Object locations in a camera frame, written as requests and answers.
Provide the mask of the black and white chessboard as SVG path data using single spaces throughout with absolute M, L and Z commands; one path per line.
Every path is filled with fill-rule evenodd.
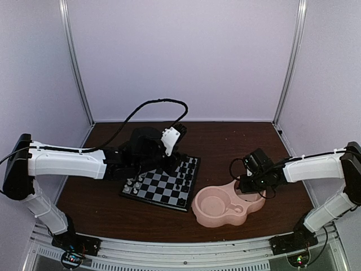
M 148 171 L 142 173 L 140 176 L 143 177 L 143 181 L 139 182 L 138 178 L 131 178 L 132 184 L 128 185 L 126 182 L 124 184 L 128 185 L 130 188 L 129 192 L 124 192 L 124 186 L 120 191 L 120 196 L 124 198 L 136 200 L 139 202 L 144 202 L 160 207 L 165 207 L 168 209 L 173 209 L 182 212 L 188 212 L 190 209 L 190 205 L 193 199 L 193 190 L 195 187 L 195 183 L 197 180 L 197 174 L 200 168 L 201 159 L 194 156 L 188 156 L 189 162 L 187 166 L 187 170 L 184 174 L 184 178 L 180 178 L 180 173 L 183 162 L 177 167 L 177 169 L 171 174 L 167 174 L 162 169 L 154 169 L 152 171 Z M 182 187 L 185 186 L 186 175 L 188 174 L 188 170 L 190 169 L 190 165 L 192 164 L 192 159 L 196 158 L 196 165 L 194 168 L 194 173 L 192 174 L 192 180 L 190 184 L 190 189 L 187 193 L 182 191 Z M 135 187 L 135 183 L 140 183 L 140 188 Z M 133 194 L 133 188 L 138 190 L 137 195 Z M 183 206 L 179 205 L 179 199 L 182 198 L 185 200 L 185 204 Z

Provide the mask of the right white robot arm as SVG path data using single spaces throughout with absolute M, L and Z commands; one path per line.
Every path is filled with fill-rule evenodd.
M 267 189 L 298 181 L 339 178 L 343 187 L 323 205 L 312 209 L 289 237 L 294 249 L 301 249 L 311 239 L 311 233 L 344 213 L 360 206 L 360 145 L 349 142 L 345 148 L 321 154 L 290 157 L 277 163 L 260 148 L 242 159 L 247 173 L 239 179 L 244 194 L 261 193 Z

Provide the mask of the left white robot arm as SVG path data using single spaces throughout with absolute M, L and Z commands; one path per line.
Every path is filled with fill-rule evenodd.
M 45 145 L 22 134 L 7 165 L 2 192 L 24 202 L 35 218 L 42 221 L 70 251 L 81 246 L 71 219 L 51 202 L 35 177 L 42 175 L 80 176 L 95 180 L 123 181 L 142 173 L 162 169 L 175 171 L 183 155 L 176 144 L 184 132 L 176 126 L 159 131 L 151 127 L 133 130 L 129 141 L 118 147 L 65 148 Z

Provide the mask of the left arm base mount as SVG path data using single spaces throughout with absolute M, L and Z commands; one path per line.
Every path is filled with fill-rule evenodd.
M 84 235 L 55 235 L 51 244 L 64 251 L 75 252 L 81 255 L 97 256 L 101 240 Z

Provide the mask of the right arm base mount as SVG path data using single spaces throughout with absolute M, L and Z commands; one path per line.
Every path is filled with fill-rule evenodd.
M 270 246 L 274 255 L 291 253 L 298 250 L 306 250 L 310 246 L 318 244 L 316 236 L 305 237 L 299 233 L 277 235 L 270 238 Z

